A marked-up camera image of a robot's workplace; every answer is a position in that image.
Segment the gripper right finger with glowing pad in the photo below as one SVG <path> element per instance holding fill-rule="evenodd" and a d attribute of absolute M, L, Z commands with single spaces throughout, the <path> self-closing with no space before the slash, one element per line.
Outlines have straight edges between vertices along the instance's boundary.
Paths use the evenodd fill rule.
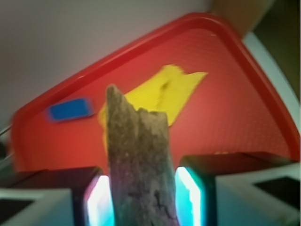
<path fill-rule="evenodd" d="M 298 226 L 301 164 L 267 152 L 186 155 L 176 169 L 182 226 Z"/>

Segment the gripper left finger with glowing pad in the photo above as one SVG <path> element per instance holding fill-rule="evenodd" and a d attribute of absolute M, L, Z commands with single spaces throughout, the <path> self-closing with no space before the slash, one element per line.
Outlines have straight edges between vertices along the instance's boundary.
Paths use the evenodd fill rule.
<path fill-rule="evenodd" d="M 112 226 L 113 215 L 99 167 L 16 172 L 0 181 L 2 226 Z"/>

